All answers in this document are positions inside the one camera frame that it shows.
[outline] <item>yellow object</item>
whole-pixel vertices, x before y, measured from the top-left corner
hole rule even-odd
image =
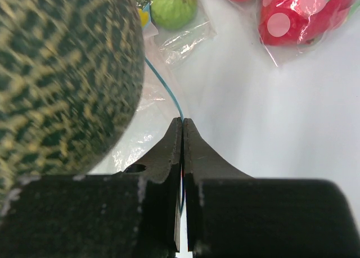
[[[146,24],[149,22],[149,12],[143,11],[142,9],[137,9],[139,11],[140,20],[141,20],[141,26],[144,28]]]

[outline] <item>blue string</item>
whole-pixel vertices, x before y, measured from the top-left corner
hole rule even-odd
[[[151,62],[145,57],[145,62],[149,66],[149,68],[152,70],[152,72],[156,75],[156,77],[160,80],[161,84],[164,86],[166,91],[169,93],[171,99],[173,100],[174,104],[176,105],[177,109],[179,110],[181,121],[184,122],[184,114],[182,113],[180,104],[178,100],[176,99],[174,93],[169,88],[163,77],[159,74],[159,72],[155,69],[155,67],[151,64]],[[182,211],[184,209],[185,205],[185,183],[184,183],[184,167],[183,164],[181,164],[181,205],[180,205],[180,216],[182,215]]]

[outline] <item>green apple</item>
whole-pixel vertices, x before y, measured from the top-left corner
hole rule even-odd
[[[196,15],[197,0],[151,0],[151,17],[166,29],[180,29]]]

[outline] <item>watermelon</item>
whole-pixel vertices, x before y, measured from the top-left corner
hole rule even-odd
[[[140,100],[135,0],[0,0],[0,208],[22,175],[84,174]]]

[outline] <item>plastic packaging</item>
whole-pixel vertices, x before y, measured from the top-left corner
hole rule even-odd
[[[358,10],[360,0],[230,0],[250,18],[276,65],[316,48]]]
[[[149,0],[154,43],[171,68],[216,32],[200,0]]]
[[[145,40],[145,47],[146,57],[174,93],[183,113],[188,115],[180,86],[164,64],[152,38]],[[165,87],[146,66],[142,97],[131,124],[116,146],[92,169],[90,174],[115,174],[124,171],[162,139],[174,117],[179,117],[178,109]]]

